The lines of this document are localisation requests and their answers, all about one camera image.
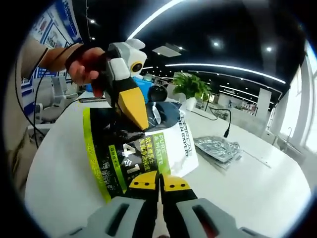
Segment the white pot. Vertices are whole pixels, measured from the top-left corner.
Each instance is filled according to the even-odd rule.
[[[187,100],[186,100],[187,110],[192,111],[192,110],[194,109],[196,103],[197,103],[197,100],[196,100],[196,98],[194,98],[194,97],[187,99]]]

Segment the green leaves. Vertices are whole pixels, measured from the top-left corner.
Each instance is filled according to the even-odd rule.
[[[186,99],[195,97],[207,101],[211,94],[211,88],[195,75],[176,73],[173,84],[176,85],[173,93],[184,93]]]

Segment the table surface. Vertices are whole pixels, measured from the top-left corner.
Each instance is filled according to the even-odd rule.
[[[92,97],[85,92],[81,97]],[[87,157],[83,132],[85,107],[107,102],[73,103],[43,140],[26,183],[25,204],[40,227],[58,237],[78,226],[105,202]],[[194,109],[204,116],[212,115]],[[186,113],[193,137],[223,136],[228,122]],[[242,158],[220,172],[198,155],[199,166],[184,178],[206,198],[247,227],[268,237],[282,236],[300,216],[311,192],[298,164],[260,138],[231,125],[229,141],[238,141]]]

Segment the person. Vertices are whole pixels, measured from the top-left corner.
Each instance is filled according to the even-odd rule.
[[[27,132],[29,122],[18,104],[15,80],[19,101],[23,104],[21,94],[22,78],[30,78],[37,66],[51,72],[64,70],[68,57],[81,45],[75,44],[71,46],[55,60],[65,48],[48,49],[45,45],[28,36],[21,47],[16,63],[10,71],[4,103],[3,138],[10,174],[12,174],[14,185],[22,198],[24,197],[26,179],[37,147],[29,138]],[[99,73],[89,70],[89,66],[103,53],[104,51],[101,48],[91,48],[85,51],[80,59],[73,61],[68,70],[73,82],[78,85],[84,85],[97,79]],[[94,88],[94,94],[96,97],[101,97],[103,92],[101,89]]]

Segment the green label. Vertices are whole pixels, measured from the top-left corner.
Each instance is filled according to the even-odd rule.
[[[110,151],[110,157],[113,163],[113,167],[114,167],[114,171],[117,174],[117,178],[119,181],[119,184],[122,188],[122,192],[125,193],[127,190],[127,185],[125,184],[124,178],[123,178],[123,174],[121,171],[121,167],[120,167],[120,163],[118,161],[118,156],[117,156],[117,152],[115,150],[115,146],[114,145],[110,145],[109,146],[109,151]]]
[[[168,163],[168,156],[166,151],[165,139],[163,133],[153,135],[154,149],[158,164],[158,171],[170,175],[170,168]]]

